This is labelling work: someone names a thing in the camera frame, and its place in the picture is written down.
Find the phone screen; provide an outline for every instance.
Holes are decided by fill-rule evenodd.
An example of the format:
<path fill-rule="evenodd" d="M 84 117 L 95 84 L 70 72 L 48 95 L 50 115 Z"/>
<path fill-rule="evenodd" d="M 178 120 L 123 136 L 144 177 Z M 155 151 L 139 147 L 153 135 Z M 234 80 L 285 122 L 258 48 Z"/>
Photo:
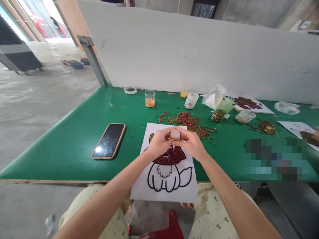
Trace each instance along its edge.
<path fill-rule="evenodd" d="M 110 124 L 92 156 L 102 158 L 112 157 L 123 128 L 124 124 Z"/>

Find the phone case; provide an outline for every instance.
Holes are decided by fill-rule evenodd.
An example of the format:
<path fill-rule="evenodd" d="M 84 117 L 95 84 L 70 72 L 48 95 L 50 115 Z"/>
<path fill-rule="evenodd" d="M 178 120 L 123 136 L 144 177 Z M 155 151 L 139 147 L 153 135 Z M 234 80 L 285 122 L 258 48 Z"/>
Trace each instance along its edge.
<path fill-rule="evenodd" d="M 125 128 L 126 128 L 126 125 L 125 125 L 125 124 L 123 124 L 123 125 L 124 125 L 124 127 L 123 127 L 122 133 L 121 133 L 121 135 L 120 135 L 119 141 L 117 142 L 116 148 L 115 148 L 115 150 L 114 150 L 114 154 L 113 154 L 111 157 L 93 157 L 93 154 L 94 154 L 94 152 L 95 152 L 96 147 L 99 145 L 99 143 L 101 142 L 101 140 L 102 140 L 102 138 L 103 138 L 105 132 L 107 131 L 107 128 L 110 126 L 110 124 L 109 124 L 109 125 L 106 127 L 106 130 L 104 131 L 104 133 L 102 134 L 102 136 L 101 136 L 99 142 L 97 143 L 97 145 L 96 145 L 95 148 L 94 148 L 94 151 L 93 151 L 93 153 L 92 153 L 92 155 L 91 155 L 92 159 L 95 159 L 95 160 L 109 160 L 109 159 L 112 159 L 112 158 L 115 157 L 116 152 L 117 152 L 117 149 L 118 149 L 118 147 L 119 147 L 119 145 L 120 145 L 120 142 L 121 142 L 121 140 L 122 140 L 122 136 L 123 136 L 124 131 L 125 131 Z"/>

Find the white partition board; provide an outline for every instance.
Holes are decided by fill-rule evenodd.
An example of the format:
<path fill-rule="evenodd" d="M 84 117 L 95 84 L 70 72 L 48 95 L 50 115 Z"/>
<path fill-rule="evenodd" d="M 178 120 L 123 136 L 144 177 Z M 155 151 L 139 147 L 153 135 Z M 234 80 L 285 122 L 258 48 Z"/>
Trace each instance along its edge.
<path fill-rule="evenodd" d="M 260 100 L 319 102 L 319 37 L 78 1 L 113 86 L 207 93 L 222 84 Z"/>

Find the dog drawing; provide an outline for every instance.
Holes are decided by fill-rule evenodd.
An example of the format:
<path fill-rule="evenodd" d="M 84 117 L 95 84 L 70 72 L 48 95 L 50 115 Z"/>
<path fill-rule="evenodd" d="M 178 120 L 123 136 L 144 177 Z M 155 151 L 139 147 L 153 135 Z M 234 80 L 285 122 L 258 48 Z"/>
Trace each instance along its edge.
<path fill-rule="evenodd" d="M 162 189 L 168 193 L 179 187 L 187 186 L 192 179 L 192 168 L 185 168 L 179 172 L 177 164 L 186 159 L 181 147 L 171 145 L 167 151 L 153 161 L 147 177 L 148 186 L 159 192 Z"/>

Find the tape roll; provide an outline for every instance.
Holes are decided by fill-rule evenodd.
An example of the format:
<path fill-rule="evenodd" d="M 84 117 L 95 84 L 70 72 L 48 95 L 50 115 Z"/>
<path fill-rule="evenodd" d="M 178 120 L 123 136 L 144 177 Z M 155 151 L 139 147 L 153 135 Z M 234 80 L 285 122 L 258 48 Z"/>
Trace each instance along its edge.
<path fill-rule="evenodd" d="M 135 94 L 137 92 L 137 89 L 134 86 L 127 86 L 124 88 L 125 93 L 127 94 Z"/>

